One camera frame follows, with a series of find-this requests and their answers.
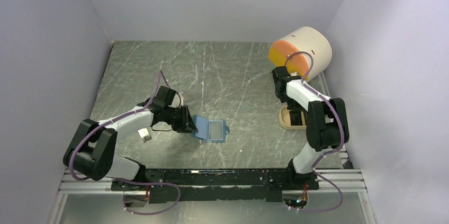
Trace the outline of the blue card holder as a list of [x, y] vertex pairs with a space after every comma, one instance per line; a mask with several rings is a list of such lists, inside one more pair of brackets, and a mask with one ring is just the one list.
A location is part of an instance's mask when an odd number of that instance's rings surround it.
[[225, 120], [210, 120], [199, 115], [193, 116], [196, 132], [192, 136], [205, 142], [225, 143], [230, 132]]

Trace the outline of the grey VIP credit card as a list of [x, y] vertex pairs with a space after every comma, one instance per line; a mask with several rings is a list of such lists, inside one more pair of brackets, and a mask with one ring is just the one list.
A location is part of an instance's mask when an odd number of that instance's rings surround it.
[[222, 120], [211, 120], [209, 122], [209, 140], [211, 142], [223, 142], [225, 134], [225, 125]]

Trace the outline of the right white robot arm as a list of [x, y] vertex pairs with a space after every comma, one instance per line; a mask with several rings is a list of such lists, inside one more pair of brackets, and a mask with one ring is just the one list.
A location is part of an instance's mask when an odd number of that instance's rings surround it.
[[299, 109], [306, 113], [307, 143], [294, 157], [286, 174], [286, 183], [299, 189], [326, 155], [341, 150], [349, 141], [346, 104], [342, 98], [331, 98], [311, 87], [301, 76], [292, 76], [285, 66], [272, 70], [275, 95], [286, 103], [291, 111]]

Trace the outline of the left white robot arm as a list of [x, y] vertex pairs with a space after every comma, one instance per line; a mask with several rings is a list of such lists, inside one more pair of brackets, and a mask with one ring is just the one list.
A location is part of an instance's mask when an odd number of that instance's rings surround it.
[[83, 120], [64, 154], [63, 164], [78, 181], [118, 178], [133, 190], [139, 190], [146, 185], [146, 167], [138, 161], [115, 156], [116, 143], [160, 122], [177, 133], [198, 131], [179, 93], [161, 86], [155, 96], [126, 113], [101, 121]]

